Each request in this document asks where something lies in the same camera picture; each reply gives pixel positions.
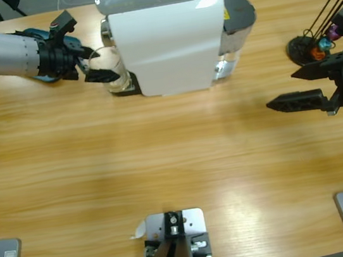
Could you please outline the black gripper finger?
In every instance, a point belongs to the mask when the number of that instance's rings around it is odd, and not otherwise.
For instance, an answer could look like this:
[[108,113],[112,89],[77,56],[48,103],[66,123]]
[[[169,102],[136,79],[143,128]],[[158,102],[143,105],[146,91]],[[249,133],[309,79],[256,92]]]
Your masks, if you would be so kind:
[[280,112],[321,110],[328,104],[328,98],[321,89],[281,94],[266,104],[267,108]]
[[100,54],[91,47],[85,47],[76,37],[64,37],[63,43],[73,55],[85,60],[100,57]]
[[120,76],[116,72],[108,69],[90,69],[86,73],[85,82],[110,83],[119,79]]
[[343,76],[343,51],[328,55],[323,60],[303,65],[291,77],[304,80],[335,79]]

